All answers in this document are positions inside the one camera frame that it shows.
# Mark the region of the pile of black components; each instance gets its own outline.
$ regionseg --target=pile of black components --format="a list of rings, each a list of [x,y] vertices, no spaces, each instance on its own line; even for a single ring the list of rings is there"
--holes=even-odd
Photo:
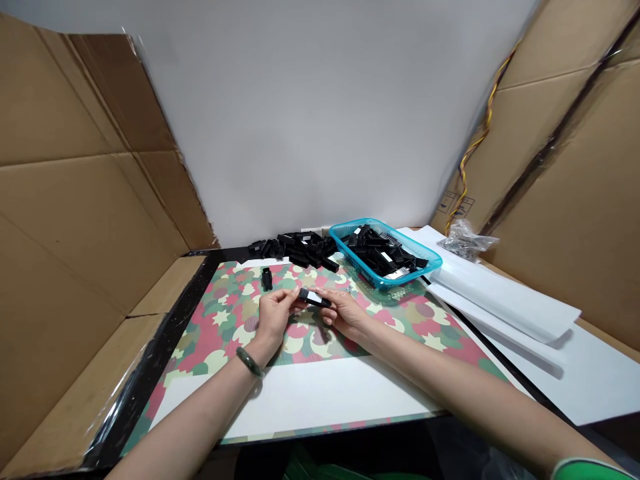
[[[248,246],[253,258],[275,258],[289,261],[302,268],[324,267],[337,272],[339,265],[329,260],[338,248],[332,237],[321,237],[316,232],[282,233],[275,239],[258,240]]]
[[[427,266],[428,260],[418,258],[402,248],[402,244],[389,234],[378,234],[369,225],[360,225],[354,232],[341,238],[376,275],[395,280]]]

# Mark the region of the hand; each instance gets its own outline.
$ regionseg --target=hand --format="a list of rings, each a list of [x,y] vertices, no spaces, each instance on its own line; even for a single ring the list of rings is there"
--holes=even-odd
[[[300,288],[293,290],[274,290],[260,297],[260,313],[256,339],[267,340],[278,348],[287,327],[287,320],[292,313],[298,313],[307,304],[298,300]]]
[[[351,294],[345,291],[316,287],[312,287],[309,290],[331,301],[330,308],[320,309],[322,320],[327,325],[336,327],[347,338],[358,342],[357,337],[360,328],[371,317],[357,304]]]

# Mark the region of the green sleeve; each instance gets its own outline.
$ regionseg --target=green sleeve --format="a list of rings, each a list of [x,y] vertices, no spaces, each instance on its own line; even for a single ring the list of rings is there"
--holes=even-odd
[[[566,459],[556,466],[552,480],[629,480],[632,476],[606,463],[590,459]]]

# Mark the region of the cardboard box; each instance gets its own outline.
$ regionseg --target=cardboard box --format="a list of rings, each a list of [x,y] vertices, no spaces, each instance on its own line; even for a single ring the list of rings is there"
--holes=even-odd
[[[636,350],[638,11],[622,0],[541,6],[469,162],[460,215],[500,238],[488,261]],[[440,231],[456,181],[431,222]]]
[[[467,201],[456,218],[486,231],[510,189],[536,168],[536,153],[636,9],[631,0],[548,0],[540,5],[499,84],[491,131],[467,164]],[[461,192],[455,174],[432,227],[444,232]]]
[[[0,15],[0,60],[6,477],[80,466],[215,237],[126,36]]]
[[[608,68],[487,258],[640,349],[640,61]]]

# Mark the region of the white wall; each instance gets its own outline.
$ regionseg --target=white wall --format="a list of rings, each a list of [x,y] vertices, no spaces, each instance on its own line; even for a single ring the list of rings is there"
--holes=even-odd
[[[222,246],[433,214],[535,0],[0,0],[122,32]]]

